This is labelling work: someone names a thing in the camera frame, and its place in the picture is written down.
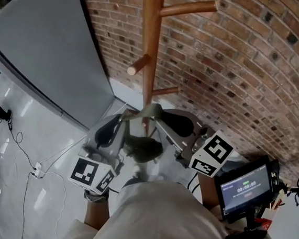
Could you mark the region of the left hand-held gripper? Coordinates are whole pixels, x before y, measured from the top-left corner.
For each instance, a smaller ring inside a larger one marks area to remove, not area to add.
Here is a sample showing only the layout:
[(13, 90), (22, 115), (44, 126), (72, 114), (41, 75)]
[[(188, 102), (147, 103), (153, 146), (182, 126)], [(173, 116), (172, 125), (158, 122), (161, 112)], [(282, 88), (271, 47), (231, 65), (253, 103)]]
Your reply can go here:
[[(129, 121), (121, 121), (121, 114), (102, 119), (88, 132), (87, 142), (75, 158), (68, 180), (95, 194), (104, 194), (123, 166), (118, 157), (125, 139), (129, 136)], [(98, 150), (109, 147), (110, 155)]]

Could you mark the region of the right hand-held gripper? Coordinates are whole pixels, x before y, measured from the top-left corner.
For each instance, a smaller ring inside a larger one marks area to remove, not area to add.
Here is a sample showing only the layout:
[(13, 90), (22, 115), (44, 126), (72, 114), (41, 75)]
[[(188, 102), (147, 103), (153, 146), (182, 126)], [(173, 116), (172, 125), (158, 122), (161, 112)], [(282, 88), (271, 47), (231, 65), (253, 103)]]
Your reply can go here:
[(234, 151), (225, 134), (211, 128), (204, 128), (182, 150), (181, 138), (197, 134), (202, 129), (202, 123), (191, 112), (166, 110), (162, 113), (162, 120), (156, 120), (156, 125), (181, 151), (176, 160), (205, 176), (215, 176)]

